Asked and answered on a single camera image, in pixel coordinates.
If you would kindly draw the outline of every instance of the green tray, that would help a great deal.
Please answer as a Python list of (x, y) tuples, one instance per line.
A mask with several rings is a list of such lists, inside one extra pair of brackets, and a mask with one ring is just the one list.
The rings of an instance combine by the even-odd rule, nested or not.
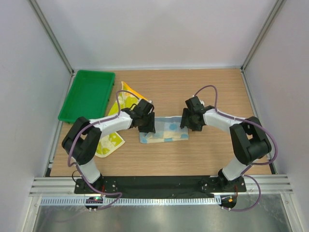
[(58, 119), (74, 123), (103, 117), (115, 82), (113, 72), (79, 70), (65, 99)]

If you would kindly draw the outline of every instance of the blue cloth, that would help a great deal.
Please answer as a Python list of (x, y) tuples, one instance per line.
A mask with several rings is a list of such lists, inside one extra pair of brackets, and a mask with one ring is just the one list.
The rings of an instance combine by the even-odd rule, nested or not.
[(179, 140), (188, 140), (188, 128), (180, 128), (181, 116), (155, 117), (155, 133), (140, 133), (142, 144), (164, 143)]

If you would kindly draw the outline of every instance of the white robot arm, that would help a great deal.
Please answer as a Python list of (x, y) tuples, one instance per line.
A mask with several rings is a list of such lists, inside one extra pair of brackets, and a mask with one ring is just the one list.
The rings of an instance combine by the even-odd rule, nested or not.
[(94, 155), (100, 138), (132, 127), (138, 127), (140, 132), (155, 132), (155, 113), (153, 109), (154, 106), (151, 102), (140, 99), (132, 110), (129, 108), (122, 109), (119, 115), (115, 114), (91, 120), (80, 117), (64, 138), (62, 147), (69, 154), (77, 134), (87, 125), (93, 124), (83, 133), (86, 135), (85, 139), (78, 138), (71, 158), (74, 159), (87, 181), (94, 188), (100, 189), (102, 175), (94, 161)]
[(235, 158), (218, 173), (221, 185), (233, 184), (248, 167), (256, 160), (271, 151), (270, 142), (260, 128), (244, 122), (250, 121), (261, 125), (256, 117), (239, 118), (222, 113), (213, 106), (204, 106), (202, 101), (194, 96), (185, 101), (187, 108), (183, 109), (181, 128), (187, 127), (193, 131), (202, 131), (205, 125), (214, 126), (231, 135)]

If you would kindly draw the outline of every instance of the wooden table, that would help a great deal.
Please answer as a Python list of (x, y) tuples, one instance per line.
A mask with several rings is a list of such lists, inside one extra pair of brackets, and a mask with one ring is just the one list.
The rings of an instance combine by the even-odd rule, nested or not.
[[(238, 69), (223, 70), (149, 70), (116, 71), (115, 86), (107, 113), (121, 89), (121, 81), (152, 100), (156, 116), (179, 116), (189, 99), (204, 85), (218, 88), (218, 108), (242, 117), (253, 115)], [(199, 93), (205, 105), (213, 105), (214, 90)], [(56, 150), (51, 176), (70, 176), (75, 167), (67, 166), (68, 155), (61, 142), (71, 125), (64, 123)], [(106, 158), (95, 157), (102, 175), (213, 175), (234, 157), (230, 135), (204, 126), (202, 132), (189, 131), (189, 140), (160, 144), (141, 144), (138, 129), (120, 131), (125, 144)], [(266, 166), (255, 166), (249, 174), (271, 174)]]

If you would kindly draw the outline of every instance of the white panel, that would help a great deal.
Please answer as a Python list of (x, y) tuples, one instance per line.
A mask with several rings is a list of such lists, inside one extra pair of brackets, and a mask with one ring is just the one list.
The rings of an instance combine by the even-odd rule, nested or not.
[(275, 0), (38, 0), (75, 69), (241, 66)]
[(287, 173), (304, 218), (309, 218), (308, 12), (309, 1), (287, 1), (246, 70), (258, 114), (278, 142), (276, 167)]
[(42, 176), (70, 74), (28, 1), (0, 1), (0, 227), (23, 220)]

